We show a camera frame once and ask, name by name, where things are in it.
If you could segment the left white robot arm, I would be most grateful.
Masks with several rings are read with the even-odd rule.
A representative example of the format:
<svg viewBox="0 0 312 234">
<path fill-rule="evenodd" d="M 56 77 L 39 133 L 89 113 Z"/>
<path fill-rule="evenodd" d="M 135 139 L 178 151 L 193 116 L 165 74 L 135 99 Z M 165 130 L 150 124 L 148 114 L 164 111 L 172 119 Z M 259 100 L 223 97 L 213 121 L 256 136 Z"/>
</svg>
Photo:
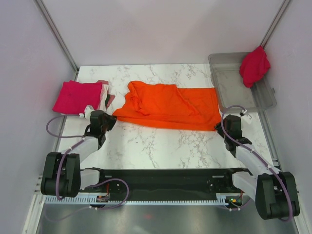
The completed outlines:
<svg viewBox="0 0 312 234">
<path fill-rule="evenodd" d="M 114 127 L 117 117 L 102 110 L 92 110 L 83 117 L 89 120 L 83 135 L 72 136 L 79 141 L 63 152 L 50 152 L 46 156 L 40 191 L 58 200 L 75 197 L 81 190 L 80 163 L 98 151 L 106 140 L 106 133 Z"/>
</svg>

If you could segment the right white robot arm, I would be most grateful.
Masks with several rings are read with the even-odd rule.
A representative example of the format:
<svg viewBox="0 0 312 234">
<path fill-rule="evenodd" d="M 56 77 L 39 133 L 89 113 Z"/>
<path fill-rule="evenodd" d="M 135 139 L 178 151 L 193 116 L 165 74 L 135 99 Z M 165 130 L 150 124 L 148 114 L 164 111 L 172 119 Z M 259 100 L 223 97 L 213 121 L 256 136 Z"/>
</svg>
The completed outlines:
<svg viewBox="0 0 312 234">
<path fill-rule="evenodd" d="M 224 138 L 226 149 L 247 168 L 247 171 L 225 177 L 224 188 L 229 192 L 237 189 L 245 192 L 264 220 L 289 221 L 298 216 L 300 206 L 293 174 L 281 171 L 256 151 L 242 134 L 241 118 L 228 115 L 215 129 Z"/>
</svg>

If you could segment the orange t shirt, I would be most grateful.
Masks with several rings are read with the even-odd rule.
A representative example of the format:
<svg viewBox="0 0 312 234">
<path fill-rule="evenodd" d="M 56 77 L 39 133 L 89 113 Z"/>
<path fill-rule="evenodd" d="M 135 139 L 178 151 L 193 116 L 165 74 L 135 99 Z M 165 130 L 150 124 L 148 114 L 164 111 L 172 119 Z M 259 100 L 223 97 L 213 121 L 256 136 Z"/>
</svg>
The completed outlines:
<svg viewBox="0 0 312 234">
<path fill-rule="evenodd" d="M 162 129 L 214 131 L 221 121 L 214 88 L 179 88 L 175 84 L 131 81 L 119 121 Z"/>
</svg>

